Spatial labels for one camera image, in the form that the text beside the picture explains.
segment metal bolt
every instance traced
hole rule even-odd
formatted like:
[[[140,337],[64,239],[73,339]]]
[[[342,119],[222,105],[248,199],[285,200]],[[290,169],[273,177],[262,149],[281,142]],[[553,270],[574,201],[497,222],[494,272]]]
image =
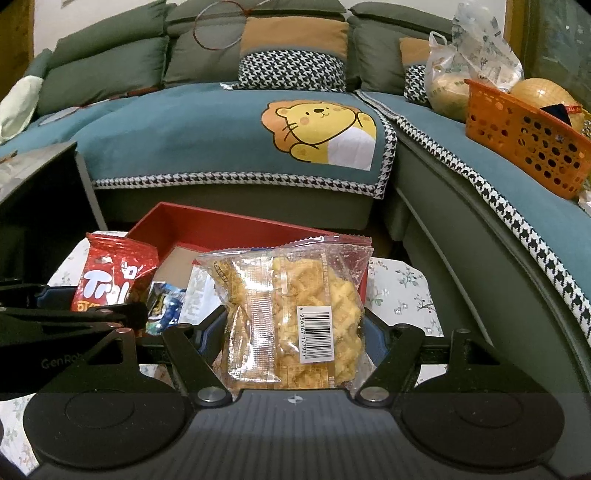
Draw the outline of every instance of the metal bolt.
[[[223,400],[226,397],[226,392],[219,387],[205,387],[197,392],[200,400],[208,403],[214,403]]]
[[[390,396],[390,393],[382,387],[367,387],[364,388],[359,395],[361,395],[361,398],[364,400],[380,402],[386,400]]]

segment barcode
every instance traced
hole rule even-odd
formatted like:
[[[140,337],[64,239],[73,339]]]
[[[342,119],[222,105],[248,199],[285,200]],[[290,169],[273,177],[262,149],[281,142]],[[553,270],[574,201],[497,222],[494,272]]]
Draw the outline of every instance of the barcode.
[[[335,360],[335,340],[332,329],[332,308],[298,307],[298,336],[300,363],[332,362]]]

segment red snack package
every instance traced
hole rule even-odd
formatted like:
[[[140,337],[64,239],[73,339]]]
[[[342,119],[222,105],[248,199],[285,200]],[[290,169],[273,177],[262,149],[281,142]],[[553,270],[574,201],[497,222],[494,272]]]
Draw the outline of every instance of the red snack package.
[[[71,310],[139,301],[158,267],[156,247],[110,235],[86,237],[90,250]]]

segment wooden cabinet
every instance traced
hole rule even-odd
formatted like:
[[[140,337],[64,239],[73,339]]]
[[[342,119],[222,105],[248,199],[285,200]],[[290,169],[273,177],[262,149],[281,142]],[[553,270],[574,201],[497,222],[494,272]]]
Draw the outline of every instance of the wooden cabinet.
[[[34,0],[0,0],[0,99],[33,57]]]

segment black round pad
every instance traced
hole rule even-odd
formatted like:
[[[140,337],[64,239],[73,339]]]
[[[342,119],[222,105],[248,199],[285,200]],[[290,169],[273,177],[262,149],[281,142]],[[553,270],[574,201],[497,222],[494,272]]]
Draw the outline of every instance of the black round pad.
[[[536,464],[562,435],[564,417],[547,393],[450,388],[445,376],[404,397],[404,427],[423,450],[460,468],[511,471]]]
[[[137,463],[168,446],[184,426],[183,398],[170,393],[39,393],[23,422],[35,454],[77,469]]]

